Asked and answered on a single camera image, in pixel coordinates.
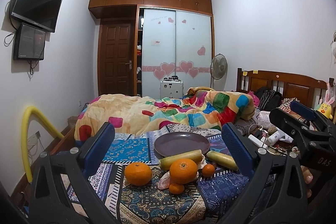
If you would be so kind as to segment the person's right hand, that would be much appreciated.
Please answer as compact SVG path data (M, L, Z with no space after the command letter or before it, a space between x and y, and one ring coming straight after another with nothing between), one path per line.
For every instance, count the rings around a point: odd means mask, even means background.
M301 170L302 170L304 182L308 186L313 181L313 175L311 174L311 171L309 170L309 168L306 166L302 165ZM311 190L307 186L306 186L306 195L307 195L307 198L309 198L311 196Z

